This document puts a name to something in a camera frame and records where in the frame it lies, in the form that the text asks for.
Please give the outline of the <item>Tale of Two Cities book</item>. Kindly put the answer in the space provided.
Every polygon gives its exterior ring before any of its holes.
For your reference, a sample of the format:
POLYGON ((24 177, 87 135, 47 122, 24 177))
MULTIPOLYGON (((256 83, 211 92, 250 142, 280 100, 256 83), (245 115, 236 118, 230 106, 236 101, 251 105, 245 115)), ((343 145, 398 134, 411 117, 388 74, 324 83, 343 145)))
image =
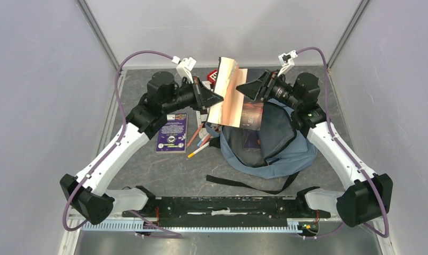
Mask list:
POLYGON ((223 101, 209 108, 207 122, 234 128, 260 130, 263 103, 252 101, 236 88, 256 80, 262 73, 256 69, 240 68, 236 60, 220 57, 214 93, 223 101))

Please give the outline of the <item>purple cover book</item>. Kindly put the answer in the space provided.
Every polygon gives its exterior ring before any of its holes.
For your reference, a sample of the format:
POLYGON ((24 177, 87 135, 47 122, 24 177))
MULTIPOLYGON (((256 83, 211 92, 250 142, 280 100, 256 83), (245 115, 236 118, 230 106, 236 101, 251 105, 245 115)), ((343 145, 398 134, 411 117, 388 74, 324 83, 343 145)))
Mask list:
POLYGON ((187 113, 167 114, 167 123, 157 134, 156 153, 185 153, 187 113))

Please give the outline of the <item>blue student backpack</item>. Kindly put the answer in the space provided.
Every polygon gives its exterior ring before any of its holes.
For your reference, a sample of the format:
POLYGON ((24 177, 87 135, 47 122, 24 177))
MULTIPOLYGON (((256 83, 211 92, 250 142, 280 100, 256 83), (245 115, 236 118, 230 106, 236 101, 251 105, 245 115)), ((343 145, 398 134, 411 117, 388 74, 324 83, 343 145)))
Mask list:
POLYGON ((231 126, 223 126, 208 146, 220 149, 227 163, 239 172, 267 180, 285 177, 282 188, 266 191, 280 194, 300 171, 314 163, 318 154, 317 148, 294 128, 292 112, 292 108, 275 99, 263 104, 261 127, 256 133, 258 151, 246 150, 244 129, 231 126))

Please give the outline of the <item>dark blue barcode book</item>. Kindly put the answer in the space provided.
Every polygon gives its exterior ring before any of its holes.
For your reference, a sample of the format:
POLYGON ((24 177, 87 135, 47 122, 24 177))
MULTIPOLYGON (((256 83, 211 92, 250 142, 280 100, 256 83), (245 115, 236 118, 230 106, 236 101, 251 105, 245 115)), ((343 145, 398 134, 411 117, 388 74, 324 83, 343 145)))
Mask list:
POLYGON ((260 151, 260 140, 256 130, 243 129, 243 149, 245 151, 260 151))

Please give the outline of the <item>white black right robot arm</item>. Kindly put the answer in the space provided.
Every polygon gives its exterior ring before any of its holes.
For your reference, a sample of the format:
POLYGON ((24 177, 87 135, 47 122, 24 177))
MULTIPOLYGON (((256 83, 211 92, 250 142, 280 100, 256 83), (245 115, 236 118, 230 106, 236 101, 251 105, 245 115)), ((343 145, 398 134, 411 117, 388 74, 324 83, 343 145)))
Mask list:
POLYGON ((294 128, 323 154, 335 170, 344 192, 321 188, 305 189, 295 203, 303 217, 316 210, 337 215, 349 227, 382 217, 388 225, 393 181, 388 174, 377 174, 368 167, 336 131, 328 114, 318 104, 319 79, 310 73, 301 73, 293 85, 285 82, 276 71, 265 71, 259 78, 237 86, 237 91, 251 100, 274 99, 293 109, 294 128))

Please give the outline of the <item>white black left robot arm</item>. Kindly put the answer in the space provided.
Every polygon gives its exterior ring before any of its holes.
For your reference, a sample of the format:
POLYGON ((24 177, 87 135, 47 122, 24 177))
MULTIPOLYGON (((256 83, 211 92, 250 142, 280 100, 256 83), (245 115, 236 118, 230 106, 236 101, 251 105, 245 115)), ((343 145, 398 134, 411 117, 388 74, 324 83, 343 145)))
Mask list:
POLYGON ((76 175, 65 174, 59 184, 67 205, 92 225, 110 214, 136 210, 142 216, 155 212, 156 203, 144 189, 109 190, 108 186, 126 162, 167 123, 167 115, 187 107, 199 111, 223 101, 223 97, 203 85, 198 77, 183 78, 178 84, 173 74, 153 74, 147 92, 130 111, 114 139, 76 175))

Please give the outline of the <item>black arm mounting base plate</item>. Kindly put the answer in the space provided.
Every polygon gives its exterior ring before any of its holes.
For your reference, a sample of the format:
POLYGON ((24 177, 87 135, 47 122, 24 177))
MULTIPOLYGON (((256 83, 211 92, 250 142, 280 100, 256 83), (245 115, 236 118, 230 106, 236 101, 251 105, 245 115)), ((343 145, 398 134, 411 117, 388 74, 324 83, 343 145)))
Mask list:
POLYGON ((326 219, 294 197, 155 197, 139 210, 161 227, 284 227, 288 219, 326 219))

